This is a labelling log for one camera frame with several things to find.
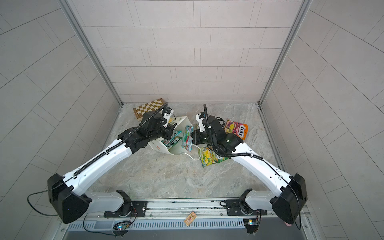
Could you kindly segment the teal mint Fox's candy bag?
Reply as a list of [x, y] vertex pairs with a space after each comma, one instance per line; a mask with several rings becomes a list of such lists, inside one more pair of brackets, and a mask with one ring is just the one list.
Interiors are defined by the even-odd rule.
[[187, 152], [191, 152], [192, 146], [193, 146], [193, 137], [192, 133], [194, 131], [193, 126], [186, 126], [185, 130], [183, 131], [183, 138], [182, 138], [182, 148], [185, 149]]

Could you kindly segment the orange Fox's candy bag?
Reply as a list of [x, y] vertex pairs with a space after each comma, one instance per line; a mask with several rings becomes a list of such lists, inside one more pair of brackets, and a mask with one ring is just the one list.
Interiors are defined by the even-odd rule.
[[238, 123], [235, 121], [227, 120], [225, 124], [225, 132], [230, 134], [233, 133], [240, 137], [242, 140], [246, 139], [249, 127], [246, 124]]

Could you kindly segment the white paper bag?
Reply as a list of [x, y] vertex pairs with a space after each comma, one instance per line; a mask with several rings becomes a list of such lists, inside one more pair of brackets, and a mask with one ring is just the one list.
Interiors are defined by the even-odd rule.
[[193, 145], [195, 148], [197, 148], [197, 150], [193, 150], [193, 148], [191, 148], [191, 151], [188, 151], [182, 146], [183, 136], [186, 132], [186, 127], [192, 126], [189, 118], [187, 116], [176, 118], [171, 117], [171, 122], [168, 124], [168, 126], [170, 127], [174, 124], [176, 124], [176, 128], [173, 130], [170, 140], [158, 138], [149, 142], [149, 146], [157, 152], [172, 156], [186, 155], [192, 160], [198, 161], [201, 157], [199, 155], [200, 148], [198, 146]]

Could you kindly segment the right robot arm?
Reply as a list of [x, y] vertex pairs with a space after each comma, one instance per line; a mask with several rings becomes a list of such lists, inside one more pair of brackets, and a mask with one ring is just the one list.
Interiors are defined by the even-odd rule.
[[272, 197], [258, 200], [253, 191], [244, 197], [246, 208], [261, 209], [265, 206], [285, 223], [292, 225], [301, 220], [301, 210], [308, 200], [306, 181], [299, 175], [290, 175], [275, 167], [253, 151], [234, 133], [226, 133], [223, 120], [207, 112], [197, 114], [199, 128], [192, 133], [194, 144], [206, 144], [221, 158], [229, 158], [247, 168], [271, 191]]

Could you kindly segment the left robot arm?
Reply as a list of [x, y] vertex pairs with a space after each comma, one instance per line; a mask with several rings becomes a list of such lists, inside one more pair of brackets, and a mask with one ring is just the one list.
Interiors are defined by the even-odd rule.
[[116, 140], [98, 155], [64, 174], [48, 179], [49, 202], [65, 224], [84, 214], [112, 212], [125, 217], [132, 211], [132, 200], [122, 190], [113, 193], [92, 193], [89, 187], [122, 160], [145, 148], [158, 138], [169, 140], [176, 124], [170, 125], [173, 110], [167, 104], [145, 113], [141, 123], [120, 133]]

